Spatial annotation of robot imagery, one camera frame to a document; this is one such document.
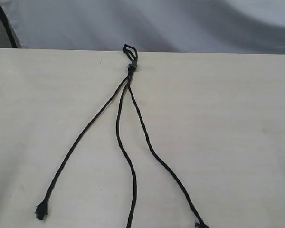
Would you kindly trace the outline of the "black backdrop stand pole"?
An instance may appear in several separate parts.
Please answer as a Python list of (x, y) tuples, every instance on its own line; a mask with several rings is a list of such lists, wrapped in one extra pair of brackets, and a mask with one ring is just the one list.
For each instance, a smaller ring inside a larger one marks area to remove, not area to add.
[(16, 40), (15, 40), (15, 38), (13, 36), (12, 29), (11, 29), (9, 21), (8, 21), (8, 18), (6, 16), (6, 14), (4, 13), (4, 10), (1, 7), (1, 5), (0, 5), (0, 21), (3, 24), (3, 27), (5, 29), (5, 32), (6, 32), (7, 36), (8, 36), (9, 42), (11, 44), (11, 47), (12, 48), (18, 48)]

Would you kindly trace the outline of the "grey backdrop cloth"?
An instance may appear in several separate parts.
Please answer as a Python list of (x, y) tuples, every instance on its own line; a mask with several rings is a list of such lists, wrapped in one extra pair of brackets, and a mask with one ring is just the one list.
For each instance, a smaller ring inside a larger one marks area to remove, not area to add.
[(1, 0), (22, 48), (285, 54), (285, 0)]

